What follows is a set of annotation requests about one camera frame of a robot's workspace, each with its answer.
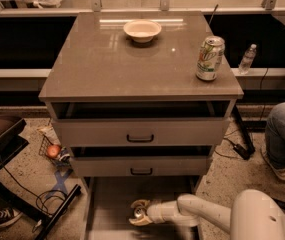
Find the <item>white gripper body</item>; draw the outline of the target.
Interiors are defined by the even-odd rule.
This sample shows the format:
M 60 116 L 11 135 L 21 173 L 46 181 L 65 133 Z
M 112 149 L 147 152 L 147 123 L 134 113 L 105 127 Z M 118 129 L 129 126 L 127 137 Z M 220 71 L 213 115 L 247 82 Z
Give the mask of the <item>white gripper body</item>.
M 147 208 L 148 218 L 155 224 L 165 223 L 167 218 L 168 203 L 161 200 L 153 200 Z

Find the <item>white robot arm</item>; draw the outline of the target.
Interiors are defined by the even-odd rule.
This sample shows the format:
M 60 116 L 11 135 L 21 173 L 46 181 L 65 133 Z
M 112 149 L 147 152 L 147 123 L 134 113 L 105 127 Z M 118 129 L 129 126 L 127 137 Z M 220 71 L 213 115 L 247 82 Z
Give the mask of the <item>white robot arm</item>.
M 136 200 L 131 204 L 135 226 L 174 223 L 185 240 L 193 238 L 191 228 L 204 219 L 229 234 L 230 240 L 285 240 L 285 213 L 267 194 L 247 189 L 230 208 L 193 194 L 181 194 L 174 201 Z

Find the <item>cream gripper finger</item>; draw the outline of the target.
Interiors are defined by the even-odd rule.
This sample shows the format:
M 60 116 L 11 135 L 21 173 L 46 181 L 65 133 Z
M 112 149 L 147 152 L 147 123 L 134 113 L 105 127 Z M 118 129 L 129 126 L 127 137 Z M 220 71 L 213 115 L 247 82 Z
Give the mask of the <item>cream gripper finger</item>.
M 148 216 L 142 216 L 139 218 L 130 218 L 129 222 L 134 226 L 146 226 L 152 223 L 152 220 Z
M 150 205 L 151 201 L 150 200 L 146 200 L 146 199 L 139 199 L 139 200 L 135 200 L 132 204 L 131 204 L 131 208 L 135 209 L 138 207 L 142 207 L 142 208 L 147 208 Z

